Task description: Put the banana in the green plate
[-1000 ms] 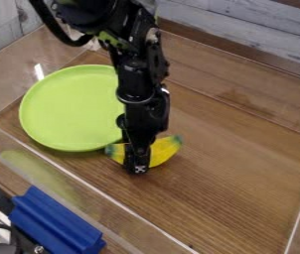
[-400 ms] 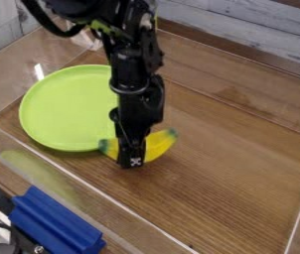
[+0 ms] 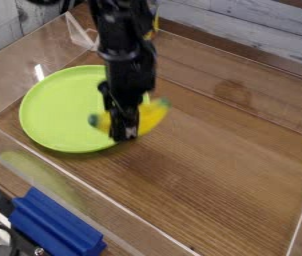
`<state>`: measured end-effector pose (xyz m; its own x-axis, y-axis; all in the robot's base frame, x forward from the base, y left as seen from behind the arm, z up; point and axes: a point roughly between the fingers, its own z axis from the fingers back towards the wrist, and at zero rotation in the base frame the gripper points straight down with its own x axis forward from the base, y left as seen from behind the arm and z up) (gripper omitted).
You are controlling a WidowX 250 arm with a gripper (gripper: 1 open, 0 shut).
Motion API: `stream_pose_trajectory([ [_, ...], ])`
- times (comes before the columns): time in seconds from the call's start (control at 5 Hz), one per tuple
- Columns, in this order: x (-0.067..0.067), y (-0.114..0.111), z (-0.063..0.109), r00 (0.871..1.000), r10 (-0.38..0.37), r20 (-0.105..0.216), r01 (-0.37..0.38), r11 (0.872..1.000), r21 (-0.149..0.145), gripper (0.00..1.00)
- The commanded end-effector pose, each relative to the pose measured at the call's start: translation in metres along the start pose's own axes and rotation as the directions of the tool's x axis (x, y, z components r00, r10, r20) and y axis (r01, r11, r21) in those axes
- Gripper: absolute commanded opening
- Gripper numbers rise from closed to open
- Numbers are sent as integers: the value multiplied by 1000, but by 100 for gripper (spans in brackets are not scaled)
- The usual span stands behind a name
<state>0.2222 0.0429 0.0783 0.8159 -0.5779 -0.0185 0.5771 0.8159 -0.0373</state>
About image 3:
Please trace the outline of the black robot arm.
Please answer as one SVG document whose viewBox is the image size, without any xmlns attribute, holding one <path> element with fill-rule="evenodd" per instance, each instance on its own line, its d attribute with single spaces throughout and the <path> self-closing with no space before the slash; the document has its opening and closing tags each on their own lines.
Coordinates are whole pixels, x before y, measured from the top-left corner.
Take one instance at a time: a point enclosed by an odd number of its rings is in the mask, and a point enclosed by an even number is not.
<svg viewBox="0 0 302 256">
<path fill-rule="evenodd" d="M 148 0 L 86 0 L 98 35 L 97 55 L 105 80 L 97 90 L 108 114 L 108 136 L 116 141 L 138 135 L 142 95 L 155 88 L 156 50 L 146 36 L 155 14 Z"/>
</svg>

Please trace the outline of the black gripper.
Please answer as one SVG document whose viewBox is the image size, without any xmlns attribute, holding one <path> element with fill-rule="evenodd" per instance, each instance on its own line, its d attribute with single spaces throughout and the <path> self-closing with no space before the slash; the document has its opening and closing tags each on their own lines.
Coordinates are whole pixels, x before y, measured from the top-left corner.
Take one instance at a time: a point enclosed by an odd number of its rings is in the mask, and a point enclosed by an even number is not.
<svg viewBox="0 0 302 256">
<path fill-rule="evenodd" d="M 136 55 L 118 55 L 100 50 L 98 56 L 105 64 L 105 80 L 97 90 L 102 95 L 104 110 L 109 111 L 109 137 L 114 142 L 133 140 L 138 130 L 136 108 L 142 94 L 155 87 L 156 52 L 141 49 Z"/>
</svg>

